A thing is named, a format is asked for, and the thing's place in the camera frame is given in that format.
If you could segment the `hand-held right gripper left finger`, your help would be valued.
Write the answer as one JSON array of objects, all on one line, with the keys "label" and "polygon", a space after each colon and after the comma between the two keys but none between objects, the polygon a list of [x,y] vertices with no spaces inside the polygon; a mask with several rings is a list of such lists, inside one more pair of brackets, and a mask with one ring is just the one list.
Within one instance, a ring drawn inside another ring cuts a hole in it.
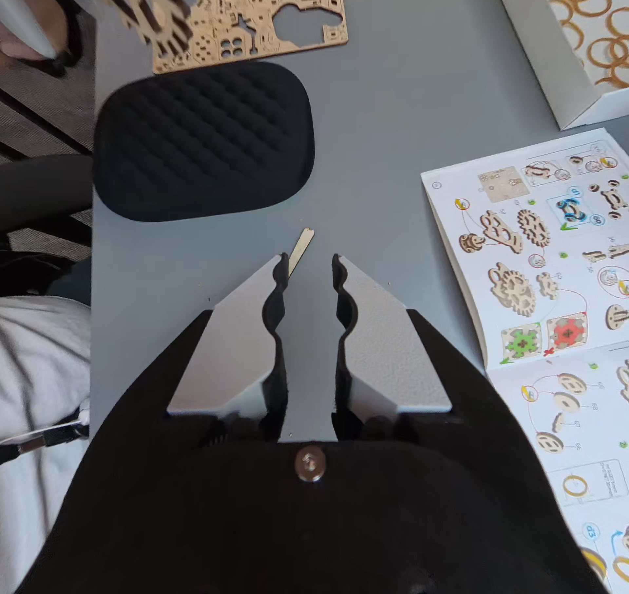
[{"label": "hand-held right gripper left finger", "polygon": [[211,311],[167,407],[170,417],[243,420],[264,440],[278,440],[288,387],[277,328],[289,257],[277,254]]}]

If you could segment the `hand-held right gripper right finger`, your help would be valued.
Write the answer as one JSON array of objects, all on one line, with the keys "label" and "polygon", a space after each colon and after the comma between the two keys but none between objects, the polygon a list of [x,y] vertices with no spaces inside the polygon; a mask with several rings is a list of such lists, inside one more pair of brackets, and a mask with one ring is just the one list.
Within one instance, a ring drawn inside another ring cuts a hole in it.
[{"label": "hand-held right gripper right finger", "polygon": [[370,420],[449,413],[452,402],[405,305],[346,256],[332,259],[336,318],[343,326],[332,422],[339,440]]}]

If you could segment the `small wooden gear assembly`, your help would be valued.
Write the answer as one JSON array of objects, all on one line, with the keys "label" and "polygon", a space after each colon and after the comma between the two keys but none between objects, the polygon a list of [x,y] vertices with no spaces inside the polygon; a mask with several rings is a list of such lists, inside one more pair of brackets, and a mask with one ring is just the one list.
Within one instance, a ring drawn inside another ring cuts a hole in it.
[{"label": "small wooden gear assembly", "polygon": [[191,8],[185,0],[110,0],[127,27],[153,49],[157,59],[170,60],[189,48],[193,32]]}]

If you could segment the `laser-cut wooden puzzle sheet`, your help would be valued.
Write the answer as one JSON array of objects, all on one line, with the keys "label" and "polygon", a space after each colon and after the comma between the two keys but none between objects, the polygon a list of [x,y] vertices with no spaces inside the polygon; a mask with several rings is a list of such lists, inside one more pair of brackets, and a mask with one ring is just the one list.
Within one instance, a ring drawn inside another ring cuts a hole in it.
[{"label": "laser-cut wooden puzzle sheet", "polygon": [[153,60],[164,75],[349,42],[344,0],[193,0],[188,48]]}]

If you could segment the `person's left hand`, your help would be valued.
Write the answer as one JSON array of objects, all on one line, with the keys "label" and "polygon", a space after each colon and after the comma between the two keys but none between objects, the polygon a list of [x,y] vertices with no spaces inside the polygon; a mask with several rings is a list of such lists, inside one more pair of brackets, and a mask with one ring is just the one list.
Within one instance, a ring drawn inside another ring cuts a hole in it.
[{"label": "person's left hand", "polygon": [[56,0],[1,0],[1,64],[55,59],[66,48],[67,32]]}]

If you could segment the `small wooden stick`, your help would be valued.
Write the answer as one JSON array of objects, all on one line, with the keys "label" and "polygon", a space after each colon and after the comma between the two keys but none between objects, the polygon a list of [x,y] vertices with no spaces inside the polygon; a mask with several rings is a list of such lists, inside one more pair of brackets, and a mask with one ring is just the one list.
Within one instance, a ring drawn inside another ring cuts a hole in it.
[{"label": "small wooden stick", "polygon": [[315,231],[312,228],[304,228],[297,239],[297,242],[289,255],[288,259],[288,277],[290,278],[297,267],[298,263],[302,259],[304,253],[308,249]]}]

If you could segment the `illustrated instruction booklet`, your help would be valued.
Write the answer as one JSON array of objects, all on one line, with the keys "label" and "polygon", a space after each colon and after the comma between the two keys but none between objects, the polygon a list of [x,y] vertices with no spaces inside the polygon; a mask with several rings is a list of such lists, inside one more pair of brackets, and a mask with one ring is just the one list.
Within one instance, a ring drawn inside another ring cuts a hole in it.
[{"label": "illustrated instruction booklet", "polygon": [[628,592],[628,154],[597,128],[421,174],[489,381]]}]

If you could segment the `person's white clothing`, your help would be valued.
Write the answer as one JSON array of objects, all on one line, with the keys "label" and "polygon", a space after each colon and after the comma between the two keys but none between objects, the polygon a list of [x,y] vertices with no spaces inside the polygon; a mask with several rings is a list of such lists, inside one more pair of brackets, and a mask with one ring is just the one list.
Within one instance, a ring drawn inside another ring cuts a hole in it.
[{"label": "person's white clothing", "polygon": [[[1,444],[68,422],[90,395],[90,308],[61,297],[1,299]],[[1,592],[23,580],[59,514],[85,439],[1,464]]]}]

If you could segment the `black quilted pad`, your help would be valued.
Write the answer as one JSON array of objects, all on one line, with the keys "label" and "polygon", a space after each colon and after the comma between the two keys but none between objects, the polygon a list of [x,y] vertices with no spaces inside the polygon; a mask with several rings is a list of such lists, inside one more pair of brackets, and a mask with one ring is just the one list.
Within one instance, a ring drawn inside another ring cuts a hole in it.
[{"label": "black quilted pad", "polygon": [[92,173],[101,202],[137,222],[277,205],[306,184],[316,156],[300,79],[266,62],[138,80],[99,111]]}]

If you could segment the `white cardboard box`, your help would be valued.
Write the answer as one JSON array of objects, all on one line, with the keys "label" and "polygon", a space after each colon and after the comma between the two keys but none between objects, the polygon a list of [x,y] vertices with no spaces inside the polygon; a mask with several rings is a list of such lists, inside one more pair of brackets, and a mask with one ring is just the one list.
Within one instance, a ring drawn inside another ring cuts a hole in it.
[{"label": "white cardboard box", "polygon": [[501,0],[561,130],[628,115],[628,88],[601,93],[546,0]]}]

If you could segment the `pile of golden rubber bands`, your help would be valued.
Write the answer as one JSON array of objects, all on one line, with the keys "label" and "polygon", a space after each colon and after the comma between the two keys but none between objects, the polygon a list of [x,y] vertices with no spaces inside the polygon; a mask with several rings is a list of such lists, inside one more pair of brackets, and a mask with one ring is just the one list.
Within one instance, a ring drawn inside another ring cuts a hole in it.
[{"label": "pile of golden rubber bands", "polygon": [[628,88],[628,0],[546,0],[601,93]]}]

